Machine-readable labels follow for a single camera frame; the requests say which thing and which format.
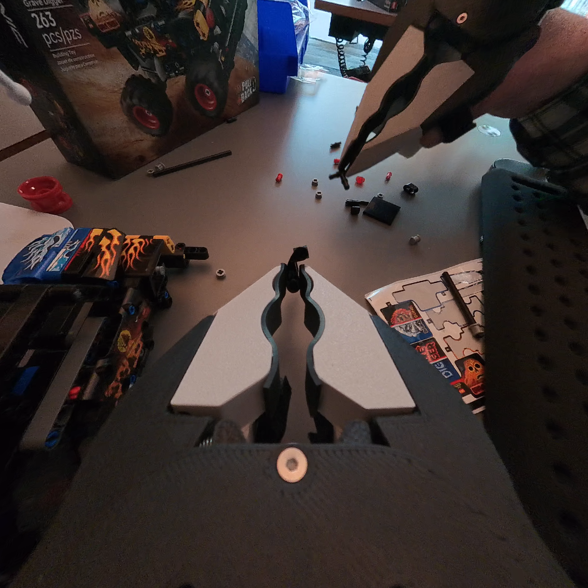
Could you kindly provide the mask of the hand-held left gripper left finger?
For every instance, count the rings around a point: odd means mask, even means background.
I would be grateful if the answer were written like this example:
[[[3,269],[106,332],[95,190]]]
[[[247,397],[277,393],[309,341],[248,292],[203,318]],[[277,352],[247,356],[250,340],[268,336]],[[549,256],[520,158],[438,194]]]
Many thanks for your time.
[[[281,264],[214,315],[172,400],[177,413],[272,417],[281,395],[274,334],[282,324],[288,267]]]

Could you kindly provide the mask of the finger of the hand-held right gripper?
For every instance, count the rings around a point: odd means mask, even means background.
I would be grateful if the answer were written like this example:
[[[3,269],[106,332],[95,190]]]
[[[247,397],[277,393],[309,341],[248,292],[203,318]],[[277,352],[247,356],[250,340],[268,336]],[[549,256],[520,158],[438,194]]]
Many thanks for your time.
[[[347,177],[359,174],[394,153],[412,156],[420,149],[423,123],[473,75],[461,60],[435,64],[424,59],[382,93],[372,80],[356,110],[347,138]]]
[[[373,74],[356,109],[344,156],[414,156],[426,104],[415,105],[430,72],[424,30],[408,26]]]

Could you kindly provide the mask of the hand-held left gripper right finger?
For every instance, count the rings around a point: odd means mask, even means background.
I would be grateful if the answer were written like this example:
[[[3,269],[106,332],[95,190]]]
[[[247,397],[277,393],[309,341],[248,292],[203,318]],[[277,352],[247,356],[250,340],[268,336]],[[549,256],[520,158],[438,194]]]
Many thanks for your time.
[[[305,394],[312,417],[412,413],[416,404],[364,307],[310,266],[299,269],[306,352]]]

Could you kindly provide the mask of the sticker sheet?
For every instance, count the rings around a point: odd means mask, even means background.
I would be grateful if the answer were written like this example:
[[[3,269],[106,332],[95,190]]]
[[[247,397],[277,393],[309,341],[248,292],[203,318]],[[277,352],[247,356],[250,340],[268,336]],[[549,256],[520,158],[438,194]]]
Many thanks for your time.
[[[483,261],[394,282],[365,295],[376,314],[459,392],[473,414],[482,414],[484,338],[475,339],[440,277],[448,271],[474,319],[484,328]]]

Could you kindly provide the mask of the grey desk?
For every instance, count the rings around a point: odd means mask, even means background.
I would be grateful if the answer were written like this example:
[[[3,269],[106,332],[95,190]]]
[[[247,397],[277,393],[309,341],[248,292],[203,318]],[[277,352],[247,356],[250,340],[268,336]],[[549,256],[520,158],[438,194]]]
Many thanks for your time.
[[[495,160],[519,156],[507,120],[487,114],[477,124],[494,126],[501,136],[474,129],[410,159],[395,155],[367,171],[364,186],[345,191],[328,180],[336,156],[329,146],[344,140],[363,91],[360,82],[325,75],[315,85],[291,82],[285,94],[263,94],[235,123],[160,160],[172,166],[225,150],[232,156],[159,179],[143,167],[108,180],[66,163],[44,141],[1,162],[1,202],[28,209],[18,185],[51,175],[73,200],[65,217],[75,226],[163,233],[208,248],[208,261],[170,278],[173,306],[154,320],[150,364],[202,318],[287,262],[295,246],[306,245],[312,268],[365,303],[366,293],[389,283],[478,258],[481,177]],[[414,196],[403,191],[411,182],[419,188]],[[345,206],[347,199],[374,196],[401,207],[391,226],[364,217],[365,206],[357,216]],[[411,246],[414,235],[421,241]],[[219,268],[225,279],[216,277]]]

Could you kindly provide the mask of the person's right hand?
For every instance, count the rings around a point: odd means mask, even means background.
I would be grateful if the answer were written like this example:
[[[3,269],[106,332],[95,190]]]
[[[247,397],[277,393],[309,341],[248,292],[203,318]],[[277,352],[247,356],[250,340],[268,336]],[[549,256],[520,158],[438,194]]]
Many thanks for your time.
[[[545,15],[535,45],[512,67],[502,83],[469,107],[482,115],[522,119],[547,106],[587,75],[587,19],[562,8]]]

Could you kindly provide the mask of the black flat square toy panel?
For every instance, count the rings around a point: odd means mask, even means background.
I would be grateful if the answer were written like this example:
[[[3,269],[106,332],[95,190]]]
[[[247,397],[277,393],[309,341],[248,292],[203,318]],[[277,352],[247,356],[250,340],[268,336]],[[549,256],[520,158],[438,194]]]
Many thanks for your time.
[[[384,198],[374,196],[365,206],[363,216],[391,226],[401,211],[401,207]]]

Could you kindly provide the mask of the short black axle with stop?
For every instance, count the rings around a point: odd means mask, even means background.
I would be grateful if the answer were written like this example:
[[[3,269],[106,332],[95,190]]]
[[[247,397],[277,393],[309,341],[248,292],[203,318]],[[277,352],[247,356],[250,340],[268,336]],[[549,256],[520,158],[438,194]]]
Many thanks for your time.
[[[484,328],[476,322],[473,314],[471,313],[468,305],[460,294],[459,289],[452,280],[451,275],[448,271],[444,271],[440,275],[442,282],[445,284],[446,289],[451,294],[455,304],[457,305],[463,319],[465,320],[466,327],[475,339],[484,338]]]

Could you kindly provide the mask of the blue storage bin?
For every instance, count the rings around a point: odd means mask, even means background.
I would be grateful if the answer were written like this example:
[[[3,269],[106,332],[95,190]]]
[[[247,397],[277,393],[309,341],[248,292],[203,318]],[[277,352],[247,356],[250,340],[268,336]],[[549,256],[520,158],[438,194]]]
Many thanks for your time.
[[[257,11],[260,89],[284,94],[303,63],[307,44],[298,53],[289,1],[258,1]]]

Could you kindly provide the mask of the flame-printed toy truck model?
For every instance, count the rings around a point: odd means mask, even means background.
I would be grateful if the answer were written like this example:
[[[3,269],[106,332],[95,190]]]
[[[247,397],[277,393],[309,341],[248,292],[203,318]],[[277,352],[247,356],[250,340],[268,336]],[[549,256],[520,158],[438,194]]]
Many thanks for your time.
[[[153,348],[152,315],[172,306],[168,270],[205,247],[116,228],[64,228],[26,245],[1,285],[1,472],[51,450],[77,406],[114,407]]]

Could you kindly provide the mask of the dark perforated panel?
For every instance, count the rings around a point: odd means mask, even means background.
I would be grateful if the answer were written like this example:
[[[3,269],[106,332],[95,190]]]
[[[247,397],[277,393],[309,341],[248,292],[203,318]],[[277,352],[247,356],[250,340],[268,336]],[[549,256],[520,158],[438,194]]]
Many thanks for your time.
[[[486,427],[533,526],[587,587],[587,226],[562,187],[481,180]]]

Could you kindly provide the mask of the black long toy axle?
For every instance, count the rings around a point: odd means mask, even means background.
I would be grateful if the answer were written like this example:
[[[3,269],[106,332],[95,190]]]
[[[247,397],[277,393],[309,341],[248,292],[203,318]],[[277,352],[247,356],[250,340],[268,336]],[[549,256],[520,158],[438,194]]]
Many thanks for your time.
[[[190,160],[181,164],[176,164],[170,167],[165,167],[164,170],[162,171],[156,171],[152,177],[150,178],[159,178],[159,177],[163,177],[165,175],[170,175],[173,173],[177,173],[180,171],[184,171],[190,168],[194,168],[197,166],[202,166],[208,163],[212,163],[215,162],[217,160],[221,160],[221,159],[225,159],[232,156],[232,151],[231,150],[226,150],[226,151],[221,151],[218,153],[214,153],[208,156],[204,156],[202,158],[197,158],[194,160]]]

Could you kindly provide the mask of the white book stand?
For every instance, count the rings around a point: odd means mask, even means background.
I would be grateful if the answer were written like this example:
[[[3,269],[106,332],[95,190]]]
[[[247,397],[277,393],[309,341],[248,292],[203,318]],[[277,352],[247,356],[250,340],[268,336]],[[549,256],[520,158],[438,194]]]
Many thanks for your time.
[[[63,217],[1,203],[1,275],[27,244],[66,227],[73,225]]]

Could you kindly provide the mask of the red toy wheel rim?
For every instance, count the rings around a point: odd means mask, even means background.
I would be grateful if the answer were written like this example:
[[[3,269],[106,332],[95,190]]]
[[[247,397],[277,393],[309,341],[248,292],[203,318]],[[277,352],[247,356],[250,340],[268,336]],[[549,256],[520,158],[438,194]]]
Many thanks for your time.
[[[53,176],[40,176],[22,182],[18,194],[36,212],[60,215],[71,209],[73,201],[59,180]]]

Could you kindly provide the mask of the toy truck set box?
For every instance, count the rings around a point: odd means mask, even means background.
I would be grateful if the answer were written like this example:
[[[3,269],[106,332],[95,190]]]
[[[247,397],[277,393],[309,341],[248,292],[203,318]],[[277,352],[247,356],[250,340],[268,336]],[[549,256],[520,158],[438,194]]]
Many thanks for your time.
[[[1,1],[1,66],[71,164],[119,179],[259,102],[256,1]]]

